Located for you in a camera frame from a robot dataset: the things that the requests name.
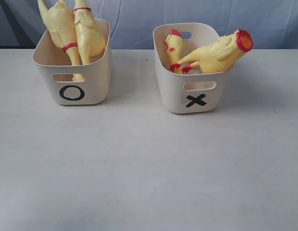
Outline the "cream bin marked O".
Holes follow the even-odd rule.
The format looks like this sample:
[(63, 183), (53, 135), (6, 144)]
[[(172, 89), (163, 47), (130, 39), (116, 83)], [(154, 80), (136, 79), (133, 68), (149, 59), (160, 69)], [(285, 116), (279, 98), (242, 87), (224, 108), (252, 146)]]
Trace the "cream bin marked O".
[(72, 66), (67, 54), (57, 48), (45, 31), (32, 59), (50, 95), (61, 105), (92, 105), (106, 99), (112, 74), (111, 41), (88, 65)]

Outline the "broken chicken head with squeaker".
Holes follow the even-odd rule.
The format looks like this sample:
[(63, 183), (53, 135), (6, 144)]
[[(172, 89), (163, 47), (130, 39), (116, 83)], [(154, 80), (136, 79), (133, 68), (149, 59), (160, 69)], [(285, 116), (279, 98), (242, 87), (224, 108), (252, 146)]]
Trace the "broken chicken head with squeaker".
[(183, 48), (183, 36), (177, 30), (171, 29), (163, 42), (166, 46), (164, 52), (168, 55), (171, 66), (180, 60), (180, 55)]

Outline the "headless yellow chicken body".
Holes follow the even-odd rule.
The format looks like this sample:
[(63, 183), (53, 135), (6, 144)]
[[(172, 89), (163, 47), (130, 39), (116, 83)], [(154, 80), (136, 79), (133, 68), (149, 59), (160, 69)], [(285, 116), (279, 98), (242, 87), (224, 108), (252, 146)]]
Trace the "headless yellow chicken body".
[(237, 29), (232, 34), (221, 36), (216, 42), (193, 50), (173, 62), (169, 69), (174, 72), (181, 68), (183, 73), (188, 73), (199, 67), (204, 74), (224, 72), (252, 49), (252, 36), (246, 30)]

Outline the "yellow rubber chicken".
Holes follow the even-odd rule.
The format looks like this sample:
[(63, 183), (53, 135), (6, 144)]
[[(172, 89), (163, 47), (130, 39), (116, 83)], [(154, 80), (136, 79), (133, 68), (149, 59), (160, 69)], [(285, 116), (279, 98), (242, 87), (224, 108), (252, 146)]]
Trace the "yellow rubber chicken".
[(50, 8), (39, 0), (38, 7), (54, 45), (68, 55), (72, 65), (81, 65), (72, 9), (64, 0), (57, 1)]
[(82, 64), (90, 64), (91, 57), (106, 50), (107, 40), (97, 25), (86, 0), (75, 1), (73, 14)]

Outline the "cream bin marked X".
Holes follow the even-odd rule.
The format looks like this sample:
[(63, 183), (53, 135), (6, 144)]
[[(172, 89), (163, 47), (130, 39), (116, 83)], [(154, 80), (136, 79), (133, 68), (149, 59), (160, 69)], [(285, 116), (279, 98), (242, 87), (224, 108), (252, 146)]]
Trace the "cream bin marked X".
[(204, 74), (199, 68), (180, 75), (169, 70), (170, 59), (163, 43), (171, 29), (189, 32), (183, 38), (180, 57), (219, 39), (218, 33), (203, 23), (164, 24), (153, 30), (155, 69), (163, 106), (175, 114), (200, 113), (213, 110), (219, 103), (231, 71)]

